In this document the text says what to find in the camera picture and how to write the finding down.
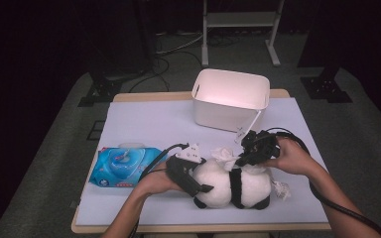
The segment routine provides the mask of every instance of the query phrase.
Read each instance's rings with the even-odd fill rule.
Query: white shelf frame
[[[208,66],[208,28],[221,27],[272,27],[270,39],[265,41],[265,45],[273,65],[281,65],[274,49],[274,42],[281,20],[284,1],[280,0],[278,9],[275,12],[208,13],[207,0],[203,0],[202,66]]]

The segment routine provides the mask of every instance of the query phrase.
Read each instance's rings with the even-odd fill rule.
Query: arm
[[[166,163],[161,163],[154,172],[147,174],[123,203],[119,213],[101,237],[127,238],[139,219],[145,200],[157,193],[181,190],[172,182],[165,171]]]
[[[317,191],[327,199],[361,214],[361,211],[339,188],[329,173],[296,142],[279,138],[280,157],[261,166],[274,167],[293,175],[308,177]],[[336,237],[381,237],[374,229],[360,221],[322,204],[330,227]]]

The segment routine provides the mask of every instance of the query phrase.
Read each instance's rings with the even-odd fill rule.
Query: wet wipes package
[[[107,187],[135,186],[142,171],[160,154],[156,148],[104,148],[98,152],[89,181]]]

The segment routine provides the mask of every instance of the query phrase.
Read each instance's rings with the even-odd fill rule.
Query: hand
[[[160,163],[153,168],[151,173],[147,174],[138,182],[135,189],[140,189],[148,195],[163,193],[168,190],[182,191],[182,189],[166,175],[166,167],[166,162]]]
[[[273,167],[293,175],[311,176],[322,168],[297,142],[278,137],[280,156],[277,159],[268,160],[260,166]]]

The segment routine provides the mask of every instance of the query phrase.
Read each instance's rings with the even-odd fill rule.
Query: white storage bin
[[[264,76],[204,69],[191,93],[194,121],[201,126],[237,132],[260,112],[251,127],[259,131],[269,93],[270,83]]]

